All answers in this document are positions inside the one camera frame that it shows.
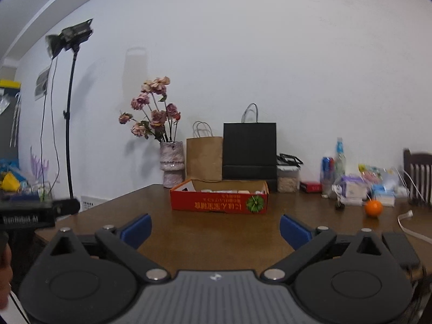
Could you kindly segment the purple mermaid tail decoration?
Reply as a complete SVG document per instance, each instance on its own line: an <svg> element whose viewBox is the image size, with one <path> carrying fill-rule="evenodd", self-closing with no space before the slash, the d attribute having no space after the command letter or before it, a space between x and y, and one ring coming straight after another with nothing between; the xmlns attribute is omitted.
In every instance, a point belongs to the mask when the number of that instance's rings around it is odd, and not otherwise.
<svg viewBox="0 0 432 324"><path fill-rule="evenodd" d="M44 182L45 178L48 176L49 161L38 157L34 152L32 147L30 147L30 165L31 172L36 181L39 183Z"/></svg>

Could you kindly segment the small black object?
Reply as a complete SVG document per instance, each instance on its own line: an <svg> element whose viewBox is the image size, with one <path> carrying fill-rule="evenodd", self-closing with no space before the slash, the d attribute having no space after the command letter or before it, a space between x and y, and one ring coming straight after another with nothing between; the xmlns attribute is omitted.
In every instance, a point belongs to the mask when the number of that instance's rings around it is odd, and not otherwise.
<svg viewBox="0 0 432 324"><path fill-rule="evenodd" d="M335 204L335 209L337 211L343 211L345 209L345 205L342 202L337 201Z"/></svg>

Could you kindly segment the drinking glass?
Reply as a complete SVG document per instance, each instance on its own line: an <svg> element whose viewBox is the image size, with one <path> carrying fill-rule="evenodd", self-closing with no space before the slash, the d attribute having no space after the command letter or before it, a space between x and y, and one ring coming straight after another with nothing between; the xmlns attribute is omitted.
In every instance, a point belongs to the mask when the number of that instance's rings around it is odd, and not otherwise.
<svg viewBox="0 0 432 324"><path fill-rule="evenodd" d="M321 181L322 185L322 197L323 198L331 198L333 190L333 179L332 178L323 178Z"/></svg>

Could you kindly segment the orange fruit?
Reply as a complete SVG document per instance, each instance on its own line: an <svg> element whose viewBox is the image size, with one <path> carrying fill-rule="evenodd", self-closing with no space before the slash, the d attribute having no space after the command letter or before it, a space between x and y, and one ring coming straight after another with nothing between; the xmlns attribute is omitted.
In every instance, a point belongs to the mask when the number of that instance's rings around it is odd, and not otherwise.
<svg viewBox="0 0 432 324"><path fill-rule="evenodd" d="M384 207L378 200L368 200L364 205L364 210L367 217L378 218L382 214Z"/></svg>

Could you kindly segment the blue drink can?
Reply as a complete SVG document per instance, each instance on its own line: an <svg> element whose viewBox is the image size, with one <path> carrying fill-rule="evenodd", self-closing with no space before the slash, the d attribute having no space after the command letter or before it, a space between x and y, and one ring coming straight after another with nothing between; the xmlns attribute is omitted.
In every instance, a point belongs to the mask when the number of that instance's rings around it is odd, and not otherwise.
<svg viewBox="0 0 432 324"><path fill-rule="evenodd" d="M335 161L332 157L323 157L321 164L321 184L328 187L333 184L335 178Z"/></svg>

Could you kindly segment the clear glass bottle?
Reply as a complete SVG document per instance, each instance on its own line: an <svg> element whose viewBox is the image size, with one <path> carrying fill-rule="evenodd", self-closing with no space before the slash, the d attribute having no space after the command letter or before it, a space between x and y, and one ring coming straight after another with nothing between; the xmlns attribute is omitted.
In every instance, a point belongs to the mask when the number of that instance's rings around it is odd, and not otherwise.
<svg viewBox="0 0 432 324"><path fill-rule="evenodd" d="M334 158L335 180L342 178L346 173L346 157L343 149L343 139L339 137L336 143Z"/></svg>

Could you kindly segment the red cardboard box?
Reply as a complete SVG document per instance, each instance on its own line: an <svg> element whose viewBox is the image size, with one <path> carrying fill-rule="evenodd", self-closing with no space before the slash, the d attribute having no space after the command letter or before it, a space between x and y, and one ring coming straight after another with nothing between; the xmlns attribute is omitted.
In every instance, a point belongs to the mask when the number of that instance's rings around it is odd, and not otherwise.
<svg viewBox="0 0 432 324"><path fill-rule="evenodd" d="M269 189L265 181L189 179L170 190L174 211L265 214Z"/></svg>

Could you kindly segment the black smartphone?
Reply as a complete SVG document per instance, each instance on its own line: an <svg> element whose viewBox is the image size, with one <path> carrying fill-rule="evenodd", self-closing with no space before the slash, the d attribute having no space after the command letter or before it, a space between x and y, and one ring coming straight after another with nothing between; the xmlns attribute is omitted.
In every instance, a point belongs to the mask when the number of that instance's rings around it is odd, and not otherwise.
<svg viewBox="0 0 432 324"><path fill-rule="evenodd" d="M382 242L404 270L414 270L420 267L420 258L404 233L383 232Z"/></svg>

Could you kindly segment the blue tissue box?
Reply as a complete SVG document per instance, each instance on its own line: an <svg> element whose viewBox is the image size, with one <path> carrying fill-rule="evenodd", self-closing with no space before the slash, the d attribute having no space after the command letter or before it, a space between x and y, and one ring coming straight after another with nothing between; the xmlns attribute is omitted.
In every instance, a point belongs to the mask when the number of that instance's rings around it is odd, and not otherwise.
<svg viewBox="0 0 432 324"><path fill-rule="evenodd" d="M374 184L370 189L370 196L373 200L377 200L384 207L395 206L395 192L393 190L387 190L381 184Z"/></svg>

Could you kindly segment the pink marbled vase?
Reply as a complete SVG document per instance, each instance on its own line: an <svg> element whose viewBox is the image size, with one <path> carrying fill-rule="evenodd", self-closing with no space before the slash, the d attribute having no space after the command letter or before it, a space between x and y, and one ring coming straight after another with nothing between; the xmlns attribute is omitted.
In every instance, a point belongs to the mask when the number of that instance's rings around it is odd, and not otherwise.
<svg viewBox="0 0 432 324"><path fill-rule="evenodd" d="M184 181L185 158L183 142L160 144L160 169L163 172L163 186L171 189Z"/></svg>

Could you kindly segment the black paper bag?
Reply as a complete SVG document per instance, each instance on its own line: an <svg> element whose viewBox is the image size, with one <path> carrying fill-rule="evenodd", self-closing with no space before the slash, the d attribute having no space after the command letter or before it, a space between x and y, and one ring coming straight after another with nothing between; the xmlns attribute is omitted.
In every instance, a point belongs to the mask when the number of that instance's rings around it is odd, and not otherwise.
<svg viewBox="0 0 432 324"><path fill-rule="evenodd" d="M240 122L223 125L222 178L264 180L271 192L278 190L277 126L258 120L258 105L250 103Z"/></svg>

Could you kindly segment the brown paper bag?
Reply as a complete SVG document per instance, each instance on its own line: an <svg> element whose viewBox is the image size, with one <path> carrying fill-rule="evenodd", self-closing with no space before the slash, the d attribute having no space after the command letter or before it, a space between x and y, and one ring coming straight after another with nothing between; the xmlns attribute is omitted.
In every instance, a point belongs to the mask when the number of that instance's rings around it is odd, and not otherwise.
<svg viewBox="0 0 432 324"><path fill-rule="evenodd" d="M186 140L186 173L191 179L222 180L223 137L214 136L207 122L193 123L193 136Z"/></svg>

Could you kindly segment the dried pink roses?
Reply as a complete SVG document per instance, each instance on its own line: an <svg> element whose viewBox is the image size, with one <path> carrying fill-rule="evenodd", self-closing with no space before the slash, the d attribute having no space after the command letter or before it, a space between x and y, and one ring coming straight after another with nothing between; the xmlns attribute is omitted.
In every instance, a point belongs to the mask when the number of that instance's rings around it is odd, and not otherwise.
<svg viewBox="0 0 432 324"><path fill-rule="evenodd" d="M130 132L136 137L153 137L160 143L173 143L182 114L174 103L167 101L170 84L168 76L144 81L139 94L130 101L133 112L143 117L136 118L133 113L123 112L118 117L119 124L131 124Z"/></svg>

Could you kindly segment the dark wooden chair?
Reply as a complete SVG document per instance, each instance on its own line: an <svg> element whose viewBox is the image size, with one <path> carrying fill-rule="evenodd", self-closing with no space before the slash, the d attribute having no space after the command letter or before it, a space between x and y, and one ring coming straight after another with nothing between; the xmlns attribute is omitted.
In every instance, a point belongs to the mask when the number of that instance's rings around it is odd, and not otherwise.
<svg viewBox="0 0 432 324"><path fill-rule="evenodd" d="M432 155L426 152L403 150L403 172L409 191L409 202L413 205L431 207Z"/></svg>

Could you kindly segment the studio light on stand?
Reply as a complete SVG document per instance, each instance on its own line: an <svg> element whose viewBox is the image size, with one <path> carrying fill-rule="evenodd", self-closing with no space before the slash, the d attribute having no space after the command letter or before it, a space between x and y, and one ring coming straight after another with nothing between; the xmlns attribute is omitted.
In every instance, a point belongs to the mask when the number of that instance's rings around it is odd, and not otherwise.
<svg viewBox="0 0 432 324"><path fill-rule="evenodd" d="M45 90L43 95L43 103L42 103L42 118L41 125L39 131L39 148L40 148L40 168L42 174L42 188L43 193L42 197L46 198L48 195L51 195L52 189L57 183L60 174L60 164L59 164L59 155L58 149L56 145L56 135L54 133L54 120L53 120L53 105L52 105L52 93L53 93L53 83L56 74L57 68L57 58L62 51L71 50L73 53L72 64L70 69L70 78L67 89L67 102L66 109L63 111L63 117L65 120L65 160L66 160L66 173L67 173L67 187L69 192L69 197L74 198L73 184L72 184L72 169L71 169L71 156L70 156L70 121L71 121L71 102L72 102L72 86L75 75L75 67L77 62L77 55L80 51L80 45L86 42L93 34L92 29L93 19L90 18L84 22L75 24L74 26L67 27L63 29L59 34L49 34L45 36L45 43L47 46L47 52L50 57L50 65L48 67L48 78L47 80L51 80L50 86L50 118L52 124L52 133L53 133L53 147L56 153L56 163L57 163L57 175L54 179L54 182L50 184L49 192L45 191L45 168L44 168L44 155L43 155L43 135L45 128L45 115L46 115L46 103L47 103L47 90Z"/></svg>

